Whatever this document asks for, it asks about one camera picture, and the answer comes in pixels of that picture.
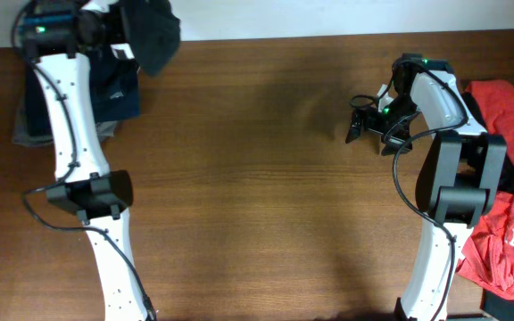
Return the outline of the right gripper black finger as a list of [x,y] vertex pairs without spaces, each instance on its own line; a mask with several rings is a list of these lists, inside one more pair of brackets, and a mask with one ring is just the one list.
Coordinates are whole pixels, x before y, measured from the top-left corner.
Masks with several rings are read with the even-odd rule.
[[351,116],[350,126],[345,138],[347,144],[361,136],[364,114],[361,111],[354,111]]
[[411,151],[412,151],[412,144],[407,144],[406,146],[402,147],[401,144],[386,143],[386,144],[384,144],[384,148],[381,150],[380,155],[381,156],[390,156],[390,155],[395,155],[398,152],[400,154],[406,154]]

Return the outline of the dark green t-shirt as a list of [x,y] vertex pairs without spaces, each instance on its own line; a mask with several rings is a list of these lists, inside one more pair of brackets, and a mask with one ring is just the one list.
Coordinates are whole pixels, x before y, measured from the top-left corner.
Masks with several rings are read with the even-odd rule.
[[128,43],[141,69],[158,75],[179,49],[180,19],[170,0],[121,0],[127,15]]

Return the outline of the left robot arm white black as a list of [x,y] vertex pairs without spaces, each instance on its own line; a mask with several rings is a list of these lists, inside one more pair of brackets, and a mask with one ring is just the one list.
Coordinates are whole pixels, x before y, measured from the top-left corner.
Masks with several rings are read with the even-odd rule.
[[95,256],[107,320],[155,320],[156,309],[133,260],[129,173],[112,171],[101,148],[90,94],[89,53],[108,49],[130,62],[127,14],[116,1],[29,1],[11,31],[12,48],[34,71],[54,140],[55,181],[41,193],[87,235]]

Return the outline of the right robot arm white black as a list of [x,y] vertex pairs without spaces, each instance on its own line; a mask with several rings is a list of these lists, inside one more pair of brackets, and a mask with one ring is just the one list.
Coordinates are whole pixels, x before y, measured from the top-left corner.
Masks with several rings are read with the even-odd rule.
[[398,165],[420,138],[430,145],[416,183],[414,202],[402,201],[422,219],[419,249],[410,281],[397,299],[397,320],[445,320],[447,301],[463,258],[463,247],[493,207],[507,145],[487,132],[469,110],[446,60],[404,53],[392,76],[364,104],[351,100],[346,143],[362,132],[380,137],[382,154],[393,156],[394,187],[401,190]]

